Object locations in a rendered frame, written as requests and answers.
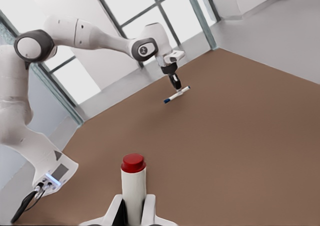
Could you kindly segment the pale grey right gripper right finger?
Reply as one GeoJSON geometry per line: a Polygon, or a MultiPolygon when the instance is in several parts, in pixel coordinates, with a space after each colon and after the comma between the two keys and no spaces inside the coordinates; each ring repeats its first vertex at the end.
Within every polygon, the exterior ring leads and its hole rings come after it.
{"type": "Polygon", "coordinates": [[[141,226],[179,226],[173,221],[156,215],[156,196],[154,194],[146,195],[140,224],[141,226]]]}

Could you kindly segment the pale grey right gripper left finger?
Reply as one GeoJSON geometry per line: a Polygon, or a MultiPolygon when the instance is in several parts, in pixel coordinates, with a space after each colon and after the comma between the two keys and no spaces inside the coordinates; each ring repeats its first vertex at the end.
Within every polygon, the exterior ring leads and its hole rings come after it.
{"type": "Polygon", "coordinates": [[[79,226],[126,226],[125,220],[125,203],[122,195],[117,194],[104,216],[82,222],[79,226]]]}

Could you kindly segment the white pen with blue ends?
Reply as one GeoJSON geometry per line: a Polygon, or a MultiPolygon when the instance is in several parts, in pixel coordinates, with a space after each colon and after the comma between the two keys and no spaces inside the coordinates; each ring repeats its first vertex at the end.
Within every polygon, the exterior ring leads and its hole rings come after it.
{"type": "Polygon", "coordinates": [[[175,94],[173,94],[172,96],[164,99],[164,103],[168,103],[170,101],[172,101],[173,99],[177,98],[178,96],[181,96],[183,93],[187,92],[191,87],[190,86],[186,86],[182,89],[178,89],[177,92],[175,94]]]}

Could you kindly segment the red marker cap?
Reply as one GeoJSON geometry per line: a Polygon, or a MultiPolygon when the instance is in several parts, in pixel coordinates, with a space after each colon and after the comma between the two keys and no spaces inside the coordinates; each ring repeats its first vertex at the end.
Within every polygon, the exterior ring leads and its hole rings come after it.
{"type": "Polygon", "coordinates": [[[141,154],[130,153],[122,158],[121,170],[126,173],[138,173],[145,168],[145,158],[141,154]]]}

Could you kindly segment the dark grey window frame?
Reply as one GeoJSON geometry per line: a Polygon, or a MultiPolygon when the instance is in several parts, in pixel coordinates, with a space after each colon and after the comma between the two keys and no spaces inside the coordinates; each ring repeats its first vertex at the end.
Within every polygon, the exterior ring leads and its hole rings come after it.
{"type": "MultiPolygon", "coordinates": [[[[166,0],[58,0],[60,8],[46,9],[48,14],[62,13],[79,16],[110,34],[133,38],[147,24],[159,22],[164,26],[170,44],[180,46],[181,42],[174,31],[163,8],[166,0]]],[[[121,73],[112,79],[98,82],[92,68],[85,65],[83,57],[67,47],[59,47],[61,62],[48,61],[50,77],[58,90],[74,107],[99,93],[103,88],[131,72],[127,59],[121,73]]]]}

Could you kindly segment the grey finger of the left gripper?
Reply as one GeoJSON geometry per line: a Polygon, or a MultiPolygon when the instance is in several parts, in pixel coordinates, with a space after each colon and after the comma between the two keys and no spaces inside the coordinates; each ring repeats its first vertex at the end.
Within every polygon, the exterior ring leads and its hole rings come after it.
{"type": "Polygon", "coordinates": [[[177,91],[181,90],[182,84],[181,84],[181,81],[180,81],[180,79],[179,79],[179,77],[178,77],[177,74],[174,74],[174,75],[173,75],[173,82],[174,82],[174,88],[175,88],[177,91]]]}
{"type": "Polygon", "coordinates": [[[172,84],[172,86],[178,90],[178,79],[176,77],[176,74],[168,74],[169,80],[172,84]]]}

